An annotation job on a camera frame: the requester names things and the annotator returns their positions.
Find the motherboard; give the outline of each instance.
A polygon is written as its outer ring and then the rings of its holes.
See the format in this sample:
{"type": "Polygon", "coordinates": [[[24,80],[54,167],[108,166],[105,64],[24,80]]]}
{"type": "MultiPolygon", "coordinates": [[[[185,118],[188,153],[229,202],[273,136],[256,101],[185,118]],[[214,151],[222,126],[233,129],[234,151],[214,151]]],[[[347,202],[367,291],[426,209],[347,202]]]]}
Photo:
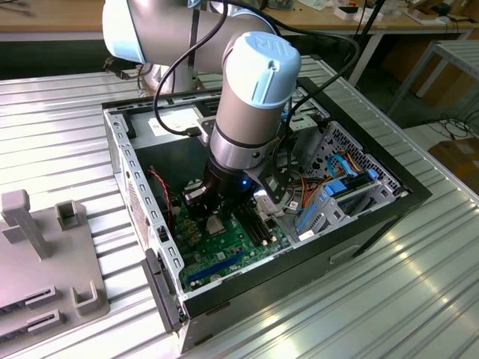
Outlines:
{"type": "Polygon", "coordinates": [[[192,219],[179,197],[172,200],[174,241],[185,268],[185,292],[243,269],[288,248],[290,243],[275,218],[261,217],[254,199],[232,212],[214,211],[192,219]]]}

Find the green circuit board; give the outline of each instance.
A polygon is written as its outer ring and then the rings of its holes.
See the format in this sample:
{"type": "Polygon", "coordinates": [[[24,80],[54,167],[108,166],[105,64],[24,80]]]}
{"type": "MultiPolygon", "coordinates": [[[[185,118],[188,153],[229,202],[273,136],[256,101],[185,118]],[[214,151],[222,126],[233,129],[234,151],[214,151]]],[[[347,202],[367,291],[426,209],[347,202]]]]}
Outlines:
{"type": "Polygon", "coordinates": [[[210,235],[205,227],[206,219],[193,221],[183,204],[179,208],[174,216],[174,241],[185,263],[185,268],[180,273],[180,279],[186,292],[220,279],[290,246],[275,219],[268,222],[269,226],[265,225],[272,236],[272,241],[266,245],[254,245],[245,228],[234,215],[225,216],[214,213],[224,229],[221,233],[210,235]],[[221,267],[219,270],[215,270],[217,265],[221,267]],[[198,273],[203,270],[211,272],[197,280],[191,280],[192,276],[198,276],[198,273]]]}

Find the gray plastic holder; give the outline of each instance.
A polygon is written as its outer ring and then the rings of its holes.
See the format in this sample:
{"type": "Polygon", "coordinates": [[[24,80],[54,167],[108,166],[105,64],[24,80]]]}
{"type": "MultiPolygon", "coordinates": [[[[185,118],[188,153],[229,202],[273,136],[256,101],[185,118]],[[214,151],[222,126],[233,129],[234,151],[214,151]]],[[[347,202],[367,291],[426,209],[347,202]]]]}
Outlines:
{"type": "Polygon", "coordinates": [[[0,199],[3,358],[107,314],[109,303],[82,204],[30,213],[24,190],[0,199]]]}

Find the aluminum table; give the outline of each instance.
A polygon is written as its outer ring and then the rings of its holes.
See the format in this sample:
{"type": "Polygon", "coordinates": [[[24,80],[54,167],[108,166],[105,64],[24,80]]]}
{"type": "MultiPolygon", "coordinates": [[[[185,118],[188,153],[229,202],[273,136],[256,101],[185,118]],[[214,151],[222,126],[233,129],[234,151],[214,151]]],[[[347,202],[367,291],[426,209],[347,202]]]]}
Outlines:
{"type": "MultiPolygon", "coordinates": [[[[321,84],[323,62],[303,58],[321,84]]],[[[207,87],[222,77],[202,75],[207,87]]],[[[182,358],[477,358],[479,199],[344,80],[326,93],[433,193],[371,250],[182,358]]],[[[0,191],[25,188],[32,210],[82,202],[109,314],[12,358],[176,358],[139,265],[109,163],[100,103],[136,83],[93,73],[0,82],[0,191]]]]}

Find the blue pcie slot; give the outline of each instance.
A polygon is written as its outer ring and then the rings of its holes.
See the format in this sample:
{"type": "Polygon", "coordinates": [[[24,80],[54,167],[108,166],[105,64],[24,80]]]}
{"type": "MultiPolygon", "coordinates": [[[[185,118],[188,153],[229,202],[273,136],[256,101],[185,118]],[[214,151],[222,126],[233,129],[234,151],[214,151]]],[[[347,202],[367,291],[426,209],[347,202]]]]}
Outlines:
{"type": "Polygon", "coordinates": [[[216,272],[221,271],[222,269],[232,266],[233,264],[238,262],[238,260],[240,260],[241,256],[244,253],[245,253],[244,251],[236,253],[234,256],[229,257],[226,260],[222,260],[221,262],[213,264],[212,266],[208,268],[201,269],[200,271],[197,271],[196,273],[189,275],[186,280],[188,282],[194,282],[195,280],[200,280],[202,278],[205,278],[208,275],[215,274],[216,272]]]}
{"type": "Polygon", "coordinates": [[[308,219],[311,217],[311,215],[313,214],[314,210],[317,208],[317,205],[315,203],[313,203],[311,205],[311,207],[309,207],[309,210],[306,212],[305,216],[303,217],[303,219],[301,220],[301,222],[299,222],[298,224],[298,227],[296,228],[296,230],[299,232],[300,230],[302,230],[302,228],[305,226],[306,222],[308,221],[308,219]]]}

